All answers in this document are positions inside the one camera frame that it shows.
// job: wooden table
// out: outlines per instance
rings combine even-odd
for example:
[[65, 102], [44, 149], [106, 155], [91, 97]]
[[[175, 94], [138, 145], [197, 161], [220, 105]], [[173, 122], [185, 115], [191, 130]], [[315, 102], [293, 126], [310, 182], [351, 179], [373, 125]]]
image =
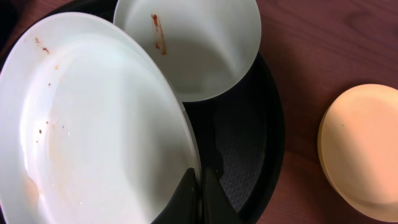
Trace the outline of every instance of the wooden table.
[[[9, 43], [70, 1], [29, 1]], [[282, 171], [258, 223], [381, 223], [351, 208], [329, 185], [318, 161], [317, 132], [325, 110], [350, 87], [398, 88], [398, 1], [257, 2], [261, 54], [279, 87], [286, 123]]]

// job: dirty dish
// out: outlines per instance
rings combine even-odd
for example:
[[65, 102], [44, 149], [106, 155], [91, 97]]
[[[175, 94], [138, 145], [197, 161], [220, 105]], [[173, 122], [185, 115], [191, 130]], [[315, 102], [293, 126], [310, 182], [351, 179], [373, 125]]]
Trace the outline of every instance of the dirty dish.
[[114, 24], [137, 41], [186, 102], [237, 84], [261, 39], [255, 0], [119, 0]]
[[32, 26], [0, 75], [0, 202], [8, 223], [150, 223], [198, 157], [166, 79], [112, 23]]
[[318, 133], [323, 171], [361, 213], [398, 222], [398, 90], [360, 85], [326, 111]]

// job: sauce residue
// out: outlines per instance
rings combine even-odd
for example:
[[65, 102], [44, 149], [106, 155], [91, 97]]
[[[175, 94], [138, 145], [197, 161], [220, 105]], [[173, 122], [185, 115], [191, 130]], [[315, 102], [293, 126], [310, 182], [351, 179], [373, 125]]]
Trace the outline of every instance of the sauce residue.
[[50, 54], [49, 50], [46, 47], [43, 47], [43, 50]]
[[73, 182], [71, 169], [68, 166], [67, 157], [64, 156], [59, 146], [55, 143], [55, 138], [49, 138], [48, 155], [52, 165], [52, 172], [54, 173], [51, 188], [58, 193], [61, 200], [77, 197], [75, 192], [68, 191], [70, 184]]
[[156, 14], [153, 14], [152, 15], [152, 19], [154, 20], [154, 24], [155, 24], [155, 29], [156, 29], [156, 31], [157, 31], [157, 28], [158, 28], [158, 24], [157, 24], [157, 15]]
[[27, 196], [29, 205], [36, 210], [37, 203], [39, 202], [39, 189], [37, 188], [36, 183], [27, 175], [27, 172], [25, 172], [23, 178], [25, 194]]
[[160, 50], [160, 54], [166, 55], [167, 46], [163, 35], [162, 23], [160, 23], [160, 17], [156, 14], [152, 14], [151, 16], [155, 25], [155, 47]]

